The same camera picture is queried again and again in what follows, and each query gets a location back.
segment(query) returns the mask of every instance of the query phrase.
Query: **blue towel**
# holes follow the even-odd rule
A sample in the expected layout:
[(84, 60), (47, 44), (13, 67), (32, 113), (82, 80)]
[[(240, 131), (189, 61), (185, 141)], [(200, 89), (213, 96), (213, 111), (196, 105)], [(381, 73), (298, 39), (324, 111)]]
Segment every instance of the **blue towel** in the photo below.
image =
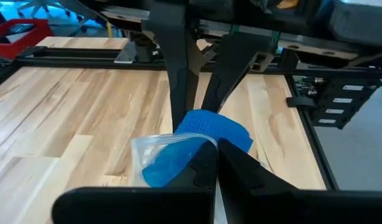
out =
[[(189, 111), (175, 133), (204, 134), (216, 142), (227, 139), (244, 152), (248, 152), (253, 143), (242, 125), (207, 110)], [(142, 170), (144, 180), (151, 187), (165, 186), (186, 167), (206, 141), (205, 138), (190, 138), (167, 145), (158, 153), (154, 163)]]

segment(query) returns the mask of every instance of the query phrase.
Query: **wooden surface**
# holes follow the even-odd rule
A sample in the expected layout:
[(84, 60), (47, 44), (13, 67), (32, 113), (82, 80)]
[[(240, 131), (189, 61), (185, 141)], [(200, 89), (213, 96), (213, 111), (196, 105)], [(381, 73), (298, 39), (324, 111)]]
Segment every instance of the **wooden surface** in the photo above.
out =
[[(118, 49), (123, 39), (48, 37), (40, 45)], [(209, 74), (201, 74), (200, 107)], [(324, 189), (285, 78), (248, 75), (222, 114), (254, 140), (250, 154), (303, 189)], [(64, 191), (126, 186), (131, 139), (170, 133), (165, 72), (20, 69), (0, 86), (0, 224), (49, 223)]]

